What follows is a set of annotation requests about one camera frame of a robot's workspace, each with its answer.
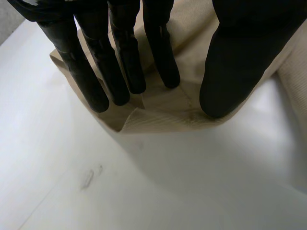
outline beige fabric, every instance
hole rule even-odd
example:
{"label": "beige fabric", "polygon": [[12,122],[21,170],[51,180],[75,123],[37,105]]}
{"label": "beige fabric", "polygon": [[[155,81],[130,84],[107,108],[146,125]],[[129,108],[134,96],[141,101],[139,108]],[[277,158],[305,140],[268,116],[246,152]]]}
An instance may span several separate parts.
{"label": "beige fabric", "polygon": [[[172,47],[181,75],[181,84],[178,88],[169,90],[165,88],[159,74],[154,69],[153,57],[142,25],[142,14],[139,13],[135,34],[139,41],[147,90],[142,95],[131,95],[131,101],[125,106],[118,107],[111,103],[110,108],[102,114],[96,114],[90,110],[58,53],[54,51],[50,56],[64,73],[83,104],[98,121],[114,131],[141,133],[203,129],[221,124],[235,114],[233,112],[228,117],[213,121],[204,115],[199,105],[199,91],[205,71],[205,59],[211,37],[217,26],[218,20],[211,0],[176,1],[167,27],[172,36]],[[259,84],[270,77],[285,61],[299,34],[300,30],[265,71]],[[100,78],[81,33],[79,36],[85,53]]]}
{"label": "beige fabric", "polygon": [[307,29],[277,72],[307,138]]}

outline white surface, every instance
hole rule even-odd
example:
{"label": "white surface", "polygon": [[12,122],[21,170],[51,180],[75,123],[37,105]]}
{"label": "white surface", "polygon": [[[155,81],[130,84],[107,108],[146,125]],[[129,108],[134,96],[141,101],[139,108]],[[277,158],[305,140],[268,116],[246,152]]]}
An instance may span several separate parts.
{"label": "white surface", "polygon": [[305,230],[306,159],[276,79],[229,122],[119,136],[24,22],[0,47],[1,230]]}

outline white wall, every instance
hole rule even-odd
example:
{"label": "white wall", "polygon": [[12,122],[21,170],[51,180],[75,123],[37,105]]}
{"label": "white wall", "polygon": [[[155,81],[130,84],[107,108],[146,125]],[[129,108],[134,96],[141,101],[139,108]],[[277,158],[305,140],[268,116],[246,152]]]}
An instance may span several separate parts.
{"label": "white wall", "polygon": [[0,0],[0,45],[23,21],[24,17],[6,0]]}

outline white floor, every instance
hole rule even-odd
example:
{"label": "white floor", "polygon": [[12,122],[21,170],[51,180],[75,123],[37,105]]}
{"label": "white floor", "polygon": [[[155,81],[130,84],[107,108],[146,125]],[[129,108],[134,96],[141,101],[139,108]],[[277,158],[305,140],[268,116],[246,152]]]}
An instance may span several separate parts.
{"label": "white floor", "polygon": [[29,22],[0,46],[1,230],[307,229],[306,152],[276,78],[217,128],[120,136],[52,49]]}

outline scuff mark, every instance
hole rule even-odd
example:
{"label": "scuff mark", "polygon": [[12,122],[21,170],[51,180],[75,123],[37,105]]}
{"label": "scuff mark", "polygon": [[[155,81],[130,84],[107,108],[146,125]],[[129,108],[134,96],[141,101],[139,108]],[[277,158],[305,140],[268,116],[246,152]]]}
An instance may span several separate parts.
{"label": "scuff mark", "polygon": [[85,177],[84,181],[82,182],[81,190],[87,189],[91,185],[93,177],[94,177],[94,171],[93,171],[93,169],[91,169],[86,174],[86,177]]}

